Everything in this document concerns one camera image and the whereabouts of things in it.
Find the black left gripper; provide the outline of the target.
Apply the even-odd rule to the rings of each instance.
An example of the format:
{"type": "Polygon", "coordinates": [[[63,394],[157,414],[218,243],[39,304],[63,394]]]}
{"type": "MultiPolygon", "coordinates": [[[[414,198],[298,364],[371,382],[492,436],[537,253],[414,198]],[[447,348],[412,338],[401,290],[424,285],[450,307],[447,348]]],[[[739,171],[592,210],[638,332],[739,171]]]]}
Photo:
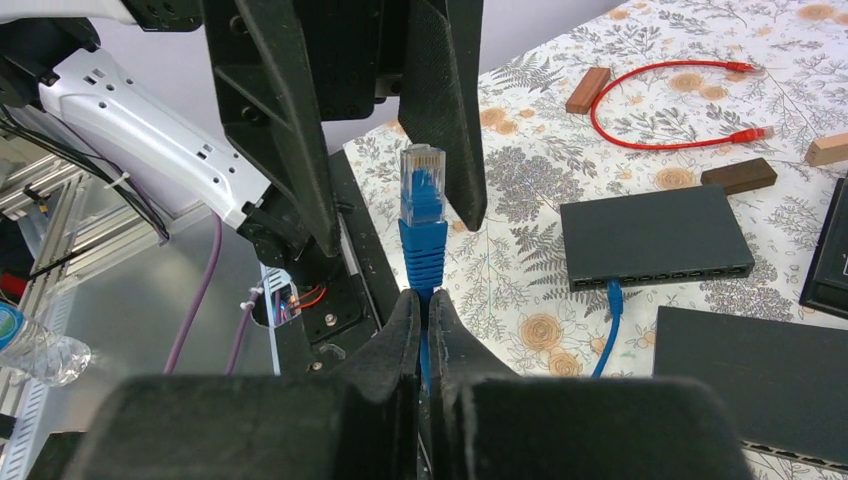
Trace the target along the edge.
{"type": "Polygon", "coordinates": [[[262,176],[238,231],[265,257],[340,252],[321,121],[400,96],[409,139],[446,152],[445,193],[470,231],[487,208],[478,101],[482,1],[204,1],[227,140],[262,176]]]}

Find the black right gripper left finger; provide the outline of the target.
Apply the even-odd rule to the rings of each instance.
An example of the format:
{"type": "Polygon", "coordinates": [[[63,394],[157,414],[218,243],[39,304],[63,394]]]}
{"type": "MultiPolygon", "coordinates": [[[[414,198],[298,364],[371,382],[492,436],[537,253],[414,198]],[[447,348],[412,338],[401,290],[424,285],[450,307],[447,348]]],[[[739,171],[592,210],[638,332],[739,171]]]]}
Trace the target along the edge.
{"type": "Polygon", "coordinates": [[[68,479],[413,479],[420,301],[335,369],[146,376],[103,402],[68,479]]]}

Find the black white chessboard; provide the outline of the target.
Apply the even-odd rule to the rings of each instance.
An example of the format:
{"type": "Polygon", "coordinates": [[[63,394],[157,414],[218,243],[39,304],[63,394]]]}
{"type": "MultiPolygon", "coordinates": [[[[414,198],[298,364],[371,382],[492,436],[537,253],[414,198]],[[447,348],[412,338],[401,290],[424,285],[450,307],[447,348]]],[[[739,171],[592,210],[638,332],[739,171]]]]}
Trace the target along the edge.
{"type": "Polygon", "coordinates": [[[799,304],[847,319],[847,179],[835,185],[799,304]]]}

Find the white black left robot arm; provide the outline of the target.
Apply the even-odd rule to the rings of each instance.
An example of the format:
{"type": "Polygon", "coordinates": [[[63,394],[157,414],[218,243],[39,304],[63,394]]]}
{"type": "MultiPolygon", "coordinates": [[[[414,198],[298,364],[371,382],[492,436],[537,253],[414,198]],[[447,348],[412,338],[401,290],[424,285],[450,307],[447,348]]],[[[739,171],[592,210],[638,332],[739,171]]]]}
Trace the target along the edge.
{"type": "Polygon", "coordinates": [[[443,192],[476,231],[487,200],[478,103],[479,1],[5,1],[1,102],[94,133],[175,180],[282,266],[336,256],[322,126],[388,97],[417,144],[443,149],[443,192]],[[101,45],[95,18],[206,35],[215,140],[101,45]]]}

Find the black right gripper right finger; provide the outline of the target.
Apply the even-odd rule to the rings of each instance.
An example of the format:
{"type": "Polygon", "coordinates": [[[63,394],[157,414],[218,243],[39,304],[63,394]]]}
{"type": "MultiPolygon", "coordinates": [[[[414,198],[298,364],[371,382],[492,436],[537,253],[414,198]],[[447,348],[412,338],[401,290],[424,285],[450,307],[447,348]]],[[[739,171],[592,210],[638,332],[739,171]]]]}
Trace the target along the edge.
{"type": "Polygon", "coordinates": [[[684,379],[523,377],[429,305],[437,479],[748,479],[726,411],[684,379]]]}

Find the black network switch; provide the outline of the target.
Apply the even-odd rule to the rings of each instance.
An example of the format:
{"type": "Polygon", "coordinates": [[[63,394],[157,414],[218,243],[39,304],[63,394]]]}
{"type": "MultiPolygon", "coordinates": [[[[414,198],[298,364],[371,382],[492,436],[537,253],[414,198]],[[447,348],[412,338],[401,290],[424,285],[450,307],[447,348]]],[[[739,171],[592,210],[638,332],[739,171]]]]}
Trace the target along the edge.
{"type": "Polygon", "coordinates": [[[755,265],[719,185],[563,204],[560,217],[572,292],[744,278],[755,265]]]}
{"type": "Polygon", "coordinates": [[[843,329],[661,306],[653,373],[711,388],[752,449],[847,469],[843,329]]]}

